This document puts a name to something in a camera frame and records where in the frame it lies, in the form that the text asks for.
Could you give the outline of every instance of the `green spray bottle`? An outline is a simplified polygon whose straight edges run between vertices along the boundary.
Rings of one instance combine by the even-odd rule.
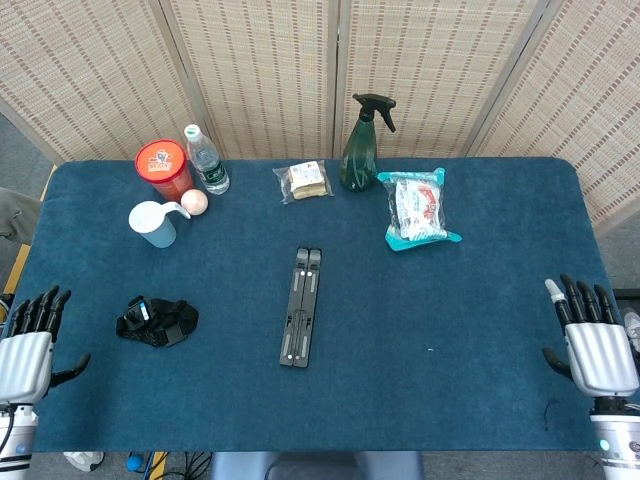
[[[391,120],[391,109],[396,106],[396,101],[382,95],[367,93],[365,95],[353,95],[362,108],[356,126],[353,127],[347,146],[342,154],[340,164],[340,183],[347,190],[361,192],[369,188],[378,174],[376,160],[378,158],[378,146],[376,144],[376,131],[373,128],[373,118],[378,110],[389,130],[396,131]]]

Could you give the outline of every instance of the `robotic hand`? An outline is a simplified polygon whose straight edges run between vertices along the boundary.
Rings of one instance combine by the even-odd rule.
[[[584,282],[578,282],[576,290],[570,277],[561,275],[560,279],[566,296],[553,280],[545,285],[565,336],[569,365],[550,348],[542,353],[554,371],[594,398],[590,416],[607,480],[639,480],[640,407],[627,403],[627,397],[640,385],[626,332],[616,322],[614,306],[603,287],[594,287],[598,306]]]
[[[38,416],[33,407],[50,388],[74,379],[87,367],[84,354],[72,370],[51,373],[62,310],[71,292],[57,298],[53,287],[15,310],[9,334],[0,341],[0,480],[26,478]]]

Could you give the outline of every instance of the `beige partition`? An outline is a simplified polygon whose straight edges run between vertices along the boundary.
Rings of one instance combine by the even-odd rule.
[[[640,209],[640,2],[566,0],[471,154],[553,155],[596,227]]]
[[[337,2],[161,3],[175,17],[173,35],[184,42],[226,158],[331,155],[329,16]]]
[[[131,159],[193,114],[146,0],[0,6],[0,111],[52,160]]]
[[[381,156],[455,156],[530,31],[536,0],[343,0],[336,145],[357,119],[353,93],[388,95],[397,132],[376,120]]]

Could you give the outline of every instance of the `table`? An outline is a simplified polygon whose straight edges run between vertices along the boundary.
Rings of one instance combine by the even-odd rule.
[[[551,371],[564,353],[544,287],[566,272],[608,286],[577,177],[552,158],[380,160],[447,169],[444,210],[459,244],[392,252],[381,186],[280,204],[274,167],[228,162],[231,188],[175,217],[160,250],[129,210],[161,200],[131,162],[63,165],[44,201],[16,301],[73,291],[54,367],[84,352],[76,380],[39,405],[36,449],[591,449],[590,400]],[[278,364],[298,246],[323,265],[310,365]],[[194,334],[171,348],[123,340],[138,294],[185,299]]]

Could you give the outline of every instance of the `plastic bag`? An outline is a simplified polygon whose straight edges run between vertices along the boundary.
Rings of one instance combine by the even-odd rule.
[[[280,180],[284,204],[309,197],[333,196],[327,171],[324,168],[324,160],[274,168],[273,173]]]
[[[444,168],[433,172],[382,172],[378,180],[389,192],[391,224],[385,239],[392,250],[462,237],[444,229],[442,187]]]

